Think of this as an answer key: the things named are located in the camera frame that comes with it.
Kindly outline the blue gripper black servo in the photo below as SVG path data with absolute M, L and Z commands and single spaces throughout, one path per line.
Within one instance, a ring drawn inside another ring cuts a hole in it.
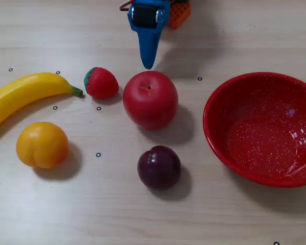
M 127 14 L 131 29 L 139 38 L 140 57 L 146 69 L 152 69 L 160 33 L 168 24 L 168 1 L 133 1 Z

